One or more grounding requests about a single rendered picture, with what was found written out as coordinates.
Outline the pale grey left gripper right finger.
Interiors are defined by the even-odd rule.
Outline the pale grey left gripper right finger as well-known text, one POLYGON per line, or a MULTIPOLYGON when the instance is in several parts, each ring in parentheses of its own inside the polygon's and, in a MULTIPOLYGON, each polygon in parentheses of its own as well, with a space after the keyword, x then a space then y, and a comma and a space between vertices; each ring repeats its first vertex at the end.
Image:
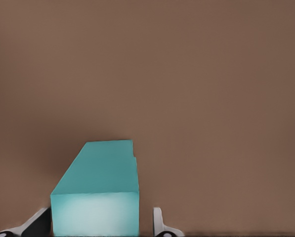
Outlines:
POLYGON ((166 226, 163 222, 162 210, 160 207, 153 208, 153 236, 154 237, 185 237, 179 230, 166 226))

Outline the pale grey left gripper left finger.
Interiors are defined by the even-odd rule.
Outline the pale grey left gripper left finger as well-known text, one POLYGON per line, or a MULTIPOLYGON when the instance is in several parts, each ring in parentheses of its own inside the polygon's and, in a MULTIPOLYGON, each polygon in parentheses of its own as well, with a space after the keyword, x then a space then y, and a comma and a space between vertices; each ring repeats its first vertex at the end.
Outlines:
POLYGON ((24 224, 0 231, 0 237, 48 237, 51 232, 51 208, 44 207, 24 224))

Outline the teal blue cube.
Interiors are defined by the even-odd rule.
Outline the teal blue cube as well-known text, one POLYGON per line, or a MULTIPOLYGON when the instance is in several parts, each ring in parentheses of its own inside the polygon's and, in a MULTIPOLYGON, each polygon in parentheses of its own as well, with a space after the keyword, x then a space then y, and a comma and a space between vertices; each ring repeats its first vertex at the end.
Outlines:
POLYGON ((93 157, 134 157, 132 140, 86 142, 77 155, 93 157))
POLYGON ((50 200, 55 236, 137 236, 136 157, 75 158, 50 200))

